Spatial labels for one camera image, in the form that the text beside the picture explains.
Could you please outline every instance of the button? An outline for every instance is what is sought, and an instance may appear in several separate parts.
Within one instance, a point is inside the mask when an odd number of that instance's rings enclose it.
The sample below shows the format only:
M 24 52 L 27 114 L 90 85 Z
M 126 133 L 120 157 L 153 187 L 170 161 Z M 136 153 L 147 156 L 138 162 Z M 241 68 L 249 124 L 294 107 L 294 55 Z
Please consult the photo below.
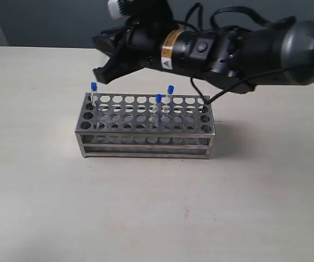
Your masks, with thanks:
M 197 51 L 203 53 L 206 49 L 208 49 L 208 44 L 206 42 L 201 42 L 197 45 Z

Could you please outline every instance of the table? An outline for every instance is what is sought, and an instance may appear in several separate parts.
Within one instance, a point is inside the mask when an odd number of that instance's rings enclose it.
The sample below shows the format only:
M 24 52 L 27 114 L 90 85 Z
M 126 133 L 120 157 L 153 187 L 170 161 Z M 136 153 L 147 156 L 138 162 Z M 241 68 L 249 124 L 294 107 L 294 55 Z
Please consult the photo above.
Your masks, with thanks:
M 74 127 L 101 57 L 0 47 L 0 261 L 314 261 L 314 84 L 221 98 L 211 160 L 84 159 Z M 169 84 L 195 94 L 149 69 L 99 92 Z

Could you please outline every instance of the warning label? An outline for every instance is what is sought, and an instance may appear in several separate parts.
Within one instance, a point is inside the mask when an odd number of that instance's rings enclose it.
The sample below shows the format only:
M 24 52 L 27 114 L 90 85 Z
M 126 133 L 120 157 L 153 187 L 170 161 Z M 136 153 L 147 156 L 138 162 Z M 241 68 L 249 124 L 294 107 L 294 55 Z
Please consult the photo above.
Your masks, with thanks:
M 162 48 L 162 67 L 164 69 L 173 69 L 173 48 L 179 35 L 185 30 L 173 30 L 165 39 Z

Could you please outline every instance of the black cable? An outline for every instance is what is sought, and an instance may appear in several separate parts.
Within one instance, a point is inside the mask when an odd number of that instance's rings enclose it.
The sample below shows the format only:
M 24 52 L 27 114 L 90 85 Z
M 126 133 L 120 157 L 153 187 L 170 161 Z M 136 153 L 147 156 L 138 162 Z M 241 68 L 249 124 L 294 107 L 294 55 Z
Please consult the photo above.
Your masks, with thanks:
M 222 9 L 219 9 L 215 11 L 210 17 L 210 25 L 213 30 L 217 31 L 221 29 L 221 27 L 217 24 L 215 20 L 215 16 L 221 13 L 241 13 L 245 14 L 248 17 L 251 18 L 256 24 L 267 27 L 267 28 L 275 28 L 275 29 L 281 29 L 281 28 L 286 28 L 289 27 L 293 24 L 296 23 L 296 17 L 295 16 L 290 16 L 284 19 L 281 19 L 276 22 L 271 22 L 260 16 L 255 10 L 249 8 L 249 7 L 225 7 Z
M 222 97 L 224 94 L 227 94 L 228 92 L 230 92 L 231 90 L 233 90 L 234 88 L 236 88 L 237 86 L 248 82 L 250 80 L 254 80 L 256 78 L 261 78 L 262 76 L 268 76 L 268 75 L 273 75 L 273 74 L 277 74 L 277 73 L 283 73 L 285 71 L 289 71 L 289 70 L 293 70 L 293 69 L 298 69 L 298 68 L 307 68 L 307 67 L 312 67 L 312 65 L 299 65 L 299 66 L 295 66 L 295 67 L 287 67 L 287 68 L 281 68 L 281 69 L 276 69 L 276 70 L 272 70 L 272 71 L 268 71 L 265 73 L 260 73 L 257 75 L 253 75 L 253 76 L 249 76 L 247 78 L 244 78 L 242 80 L 239 80 L 237 83 L 231 85 L 228 89 L 221 91 L 220 93 L 216 94 L 215 96 L 213 96 L 210 100 L 207 100 L 204 95 L 202 94 L 202 92 L 199 90 L 199 88 L 195 85 L 194 83 L 194 77 L 191 77 L 191 85 L 193 86 L 193 88 L 197 91 L 197 93 L 199 94 L 199 96 L 201 97 L 201 99 L 204 101 L 204 104 L 209 105 L 212 102 L 214 102 L 215 100 L 217 100 L 218 98 Z
M 185 22 L 183 22 L 183 21 L 178 21 L 178 20 L 174 20 L 174 22 L 175 22 L 175 23 L 178 23 L 178 24 L 180 24 L 180 25 L 183 25 L 183 26 L 188 26 L 189 28 L 191 28 L 191 29 L 193 29 L 194 31 L 198 32 L 198 29 L 197 29 L 195 26 L 191 25 L 190 23 L 185 23 Z
M 189 19 L 191 18 L 191 16 L 194 14 L 194 12 L 198 9 L 198 16 L 197 16 L 197 20 L 198 20 L 198 29 L 200 31 L 203 31 L 203 5 L 201 3 L 196 3 L 188 12 L 185 18 L 185 23 L 188 23 Z

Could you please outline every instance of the blue cap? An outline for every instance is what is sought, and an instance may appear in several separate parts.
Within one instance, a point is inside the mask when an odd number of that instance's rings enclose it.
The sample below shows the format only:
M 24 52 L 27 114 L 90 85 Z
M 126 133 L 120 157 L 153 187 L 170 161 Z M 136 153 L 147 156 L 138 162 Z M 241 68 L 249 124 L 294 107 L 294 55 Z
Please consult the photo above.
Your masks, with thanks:
M 97 83 L 91 83 L 91 91 L 97 91 Z
M 174 89 L 175 89 L 174 86 L 169 86 L 169 88 L 168 88 L 168 94 L 173 94 L 173 93 L 174 93 Z
M 158 94 L 156 97 L 156 102 L 160 103 L 162 101 L 163 96 L 161 94 Z

